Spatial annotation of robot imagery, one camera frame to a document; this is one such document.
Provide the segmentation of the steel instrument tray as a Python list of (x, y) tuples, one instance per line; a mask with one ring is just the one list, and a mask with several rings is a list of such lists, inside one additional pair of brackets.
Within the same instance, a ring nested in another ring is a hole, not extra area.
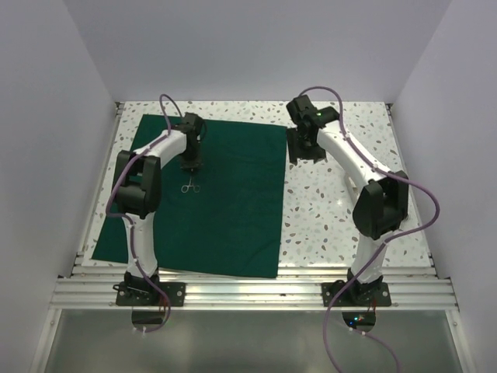
[(344, 184), (348, 191), (350, 200), (355, 204), (359, 198), (360, 189), (357, 187), (357, 185), (353, 182), (353, 180), (347, 173), (344, 174)]

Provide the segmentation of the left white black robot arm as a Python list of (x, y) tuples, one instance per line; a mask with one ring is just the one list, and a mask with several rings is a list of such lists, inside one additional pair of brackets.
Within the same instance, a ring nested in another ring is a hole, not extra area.
[(194, 113), (186, 113), (177, 125), (166, 123), (167, 128), (154, 140), (118, 154), (106, 205), (108, 217), (122, 219), (127, 238), (127, 271), (116, 290), (144, 305), (166, 297), (153, 239), (155, 212), (162, 200), (162, 169), (178, 158), (180, 169), (194, 175), (202, 166), (201, 143), (207, 134), (205, 120)]

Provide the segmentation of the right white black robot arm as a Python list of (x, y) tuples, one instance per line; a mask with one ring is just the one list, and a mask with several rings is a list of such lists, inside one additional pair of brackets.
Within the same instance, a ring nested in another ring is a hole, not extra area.
[(408, 215), (408, 185), (399, 182), (402, 171), (388, 178), (378, 171), (378, 162), (362, 146), (350, 146), (352, 135), (342, 132), (341, 115), (333, 107), (319, 109), (306, 95), (287, 104), (294, 127), (287, 130), (290, 163), (320, 162), (334, 158), (359, 190), (353, 208), (353, 224), (359, 232), (356, 258), (346, 281), (321, 286), (326, 306), (360, 307), (391, 305), (382, 266), (386, 241), (399, 230)]

